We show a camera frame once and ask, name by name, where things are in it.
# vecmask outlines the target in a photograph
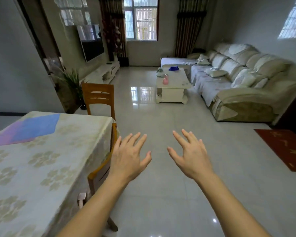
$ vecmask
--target white coffee table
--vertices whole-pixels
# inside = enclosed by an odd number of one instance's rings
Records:
[[[162,68],[163,74],[169,76],[169,84],[162,84],[163,78],[157,77],[157,95],[156,102],[182,102],[187,103],[187,96],[184,90],[189,89],[192,85],[189,83],[183,68],[178,71],[169,71],[169,68]]]

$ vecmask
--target chair leg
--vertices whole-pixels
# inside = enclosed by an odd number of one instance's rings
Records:
[[[111,219],[111,217],[109,217],[108,219],[108,225],[110,227],[110,229],[114,232],[117,232],[118,231],[118,227],[117,225],[114,223],[114,221]]]

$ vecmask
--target blue and pink placemat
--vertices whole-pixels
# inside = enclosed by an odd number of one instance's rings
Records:
[[[0,146],[33,141],[41,135],[55,132],[60,114],[52,114],[17,121],[0,133]]]

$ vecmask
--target red doormat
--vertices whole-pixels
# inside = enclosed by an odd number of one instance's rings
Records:
[[[257,129],[255,131],[291,171],[296,171],[296,134],[294,132]]]

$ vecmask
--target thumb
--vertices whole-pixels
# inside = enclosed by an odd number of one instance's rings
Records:
[[[168,147],[167,151],[169,152],[170,157],[174,160],[174,162],[177,165],[181,164],[182,157],[180,157],[172,147]]]
[[[146,169],[146,167],[148,166],[148,164],[150,163],[151,161],[151,151],[148,151],[147,154],[146,154],[146,157],[145,159],[143,159],[141,162],[140,162],[140,166],[144,169]]]

